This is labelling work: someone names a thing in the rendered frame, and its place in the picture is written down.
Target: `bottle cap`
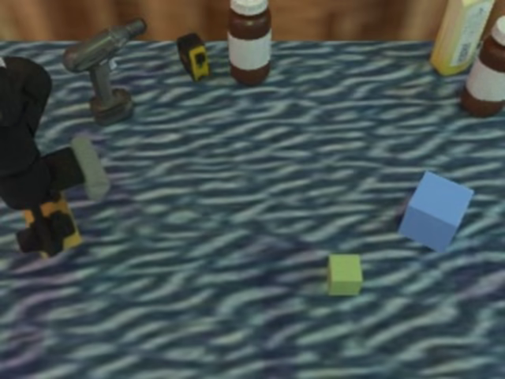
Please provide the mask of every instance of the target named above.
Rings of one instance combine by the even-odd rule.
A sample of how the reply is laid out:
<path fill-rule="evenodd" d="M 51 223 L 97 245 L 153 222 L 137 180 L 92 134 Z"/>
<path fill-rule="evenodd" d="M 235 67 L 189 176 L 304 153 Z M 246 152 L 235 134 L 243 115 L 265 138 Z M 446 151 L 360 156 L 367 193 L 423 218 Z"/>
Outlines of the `bottle cap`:
<path fill-rule="evenodd" d="M 231 0 L 231 9 L 242 16 L 256 16 L 267 8 L 268 0 Z"/>
<path fill-rule="evenodd" d="M 492 38 L 500 45 L 505 46 L 505 16 L 500 17 L 491 30 Z"/>

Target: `tabletop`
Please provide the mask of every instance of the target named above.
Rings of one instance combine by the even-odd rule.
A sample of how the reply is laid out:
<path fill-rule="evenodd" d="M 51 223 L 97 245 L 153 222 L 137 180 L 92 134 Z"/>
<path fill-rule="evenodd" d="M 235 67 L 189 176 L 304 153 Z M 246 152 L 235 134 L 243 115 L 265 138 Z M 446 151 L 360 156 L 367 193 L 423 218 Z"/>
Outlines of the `tabletop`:
<path fill-rule="evenodd" d="M 84 244 L 23 256 L 0 209 L 0 377 L 505 377 L 505 118 L 469 118 L 465 76 L 430 43 L 274 43 L 243 88 L 226 44 L 193 83 L 173 43 L 132 42 L 112 74 L 136 113 L 97 126 L 68 43 L 1 43 L 54 87 L 42 152 L 77 134 L 112 183 L 67 193 Z M 426 170 L 475 190 L 446 253 L 397 233 Z M 326 293 L 329 253 L 361 255 L 361 294 Z"/>

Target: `wooden floor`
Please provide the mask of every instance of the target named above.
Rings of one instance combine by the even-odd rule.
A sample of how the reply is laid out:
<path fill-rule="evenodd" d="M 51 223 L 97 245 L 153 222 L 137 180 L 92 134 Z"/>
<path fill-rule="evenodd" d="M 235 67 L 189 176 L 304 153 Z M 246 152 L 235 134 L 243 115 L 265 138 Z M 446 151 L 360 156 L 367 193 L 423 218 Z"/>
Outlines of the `wooden floor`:
<path fill-rule="evenodd" d="M 0 39 L 85 39 L 143 17 L 144 39 L 225 39 L 230 0 L 0 0 Z M 433 39 L 447 0 L 271 0 L 274 39 Z M 505 13 L 496 0 L 491 22 Z"/>

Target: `green cube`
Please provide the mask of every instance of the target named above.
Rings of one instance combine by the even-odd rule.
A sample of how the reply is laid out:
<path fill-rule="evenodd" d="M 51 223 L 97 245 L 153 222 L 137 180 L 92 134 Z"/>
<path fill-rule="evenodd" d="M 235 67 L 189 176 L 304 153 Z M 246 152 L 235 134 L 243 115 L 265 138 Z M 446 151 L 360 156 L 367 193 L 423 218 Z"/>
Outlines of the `green cube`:
<path fill-rule="evenodd" d="M 357 254 L 332 254 L 328 259 L 328 293 L 331 296 L 359 295 L 363 284 Z"/>

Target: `bottle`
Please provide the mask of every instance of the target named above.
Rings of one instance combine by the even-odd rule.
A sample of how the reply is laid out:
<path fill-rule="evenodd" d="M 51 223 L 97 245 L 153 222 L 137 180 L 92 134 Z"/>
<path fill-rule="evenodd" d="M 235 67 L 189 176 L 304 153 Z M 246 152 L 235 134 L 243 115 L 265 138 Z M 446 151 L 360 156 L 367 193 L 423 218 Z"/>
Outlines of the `bottle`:
<path fill-rule="evenodd" d="M 449 0 L 430 62 L 441 75 L 466 70 L 473 61 L 495 0 Z"/>
<path fill-rule="evenodd" d="M 230 74 L 257 85 L 270 73 L 271 14 L 268 0 L 231 0 L 228 18 Z"/>
<path fill-rule="evenodd" d="M 489 117 L 505 105 L 505 17 L 495 23 L 473 64 L 461 105 L 474 117 Z"/>

